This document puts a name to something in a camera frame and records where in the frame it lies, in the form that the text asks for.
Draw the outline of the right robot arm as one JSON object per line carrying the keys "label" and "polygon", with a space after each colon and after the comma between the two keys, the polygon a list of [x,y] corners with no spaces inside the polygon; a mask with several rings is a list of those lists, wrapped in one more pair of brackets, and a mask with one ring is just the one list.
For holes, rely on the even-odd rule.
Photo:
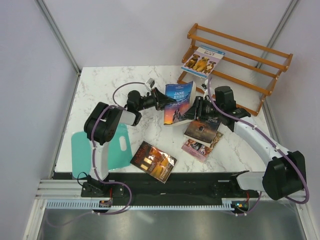
{"label": "right robot arm", "polygon": [[266,166],[263,172],[242,171],[232,175],[230,193],[240,197],[247,190],[265,192],[276,201],[303,190],[305,199],[301,204],[305,204],[310,193],[304,155],[298,150],[288,150],[267,136],[246,109],[237,107],[229,86],[217,87],[214,92],[215,99],[210,95],[195,97],[184,115],[190,120],[201,121],[217,117],[223,125],[245,140]]}

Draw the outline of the Jane Eyre blue book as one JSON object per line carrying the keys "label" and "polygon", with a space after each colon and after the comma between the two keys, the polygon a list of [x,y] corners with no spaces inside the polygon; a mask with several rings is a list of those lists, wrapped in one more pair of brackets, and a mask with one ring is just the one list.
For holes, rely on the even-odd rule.
{"label": "Jane Eyre blue book", "polygon": [[176,100],[175,107],[164,111],[163,124],[165,126],[178,126],[191,122],[182,120],[182,115],[192,107],[196,97],[196,83],[191,81],[187,84],[167,84],[165,95]]}

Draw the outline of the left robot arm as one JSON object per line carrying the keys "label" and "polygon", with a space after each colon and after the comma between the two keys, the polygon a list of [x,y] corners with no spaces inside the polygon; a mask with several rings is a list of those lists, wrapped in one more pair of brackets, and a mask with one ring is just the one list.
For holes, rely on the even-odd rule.
{"label": "left robot arm", "polygon": [[105,181],[109,175],[108,151],[118,125],[136,126],[142,118],[141,111],[149,108],[163,111],[166,106],[176,102],[156,87],[146,96],[141,96],[137,90],[130,91],[124,107],[98,102],[84,124],[84,132],[92,142],[90,175],[96,180],[92,185],[95,194],[104,197],[110,191],[110,185]]}

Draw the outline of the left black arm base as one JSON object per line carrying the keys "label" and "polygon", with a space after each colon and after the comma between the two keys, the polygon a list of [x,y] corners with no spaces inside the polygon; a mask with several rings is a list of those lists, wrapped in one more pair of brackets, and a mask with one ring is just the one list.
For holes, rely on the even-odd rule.
{"label": "left black arm base", "polygon": [[123,198],[125,193],[122,184],[103,184],[91,178],[83,183],[80,195],[83,198]]}

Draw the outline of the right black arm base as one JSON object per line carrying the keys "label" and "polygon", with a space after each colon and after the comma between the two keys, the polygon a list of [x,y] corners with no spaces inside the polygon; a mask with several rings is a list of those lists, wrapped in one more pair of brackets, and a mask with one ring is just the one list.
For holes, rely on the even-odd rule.
{"label": "right black arm base", "polygon": [[240,188],[234,187],[230,182],[226,181],[216,181],[210,187],[213,195],[217,198],[245,199],[248,196],[250,198],[257,198],[259,196],[259,193],[257,191],[242,190]]}

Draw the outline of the dog cover Bark book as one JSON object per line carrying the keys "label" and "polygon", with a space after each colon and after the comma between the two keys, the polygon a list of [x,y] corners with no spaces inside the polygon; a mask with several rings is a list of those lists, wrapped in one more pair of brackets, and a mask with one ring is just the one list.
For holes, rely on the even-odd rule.
{"label": "dog cover Bark book", "polygon": [[225,52],[200,45],[181,67],[183,71],[206,79],[225,56]]}

